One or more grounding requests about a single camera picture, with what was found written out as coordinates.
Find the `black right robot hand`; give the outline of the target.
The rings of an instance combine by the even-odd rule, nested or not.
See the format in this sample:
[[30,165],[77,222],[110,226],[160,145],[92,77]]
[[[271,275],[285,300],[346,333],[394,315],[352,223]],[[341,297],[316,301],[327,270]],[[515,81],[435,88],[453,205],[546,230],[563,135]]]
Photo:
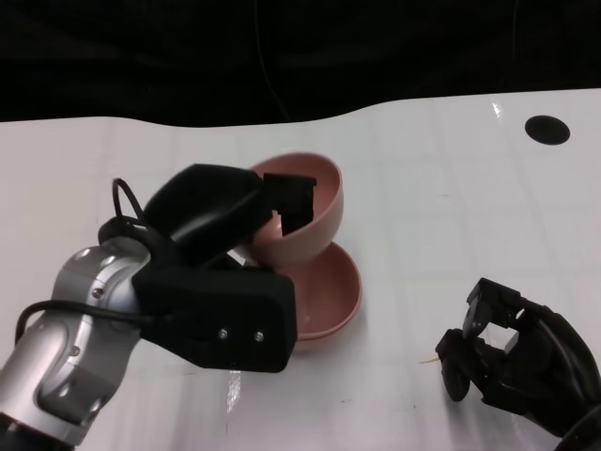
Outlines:
[[482,278],[459,329],[436,346],[451,400],[475,385],[483,402],[561,438],[561,450],[600,446],[600,371],[571,324],[548,307]]

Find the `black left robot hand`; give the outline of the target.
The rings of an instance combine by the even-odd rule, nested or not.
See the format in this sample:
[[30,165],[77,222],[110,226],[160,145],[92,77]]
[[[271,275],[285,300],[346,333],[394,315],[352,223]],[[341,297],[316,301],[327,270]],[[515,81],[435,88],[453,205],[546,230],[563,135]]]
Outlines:
[[196,266],[252,241],[274,213],[286,235],[308,225],[315,187],[314,177],[196,163],[150,198],[144,218]]

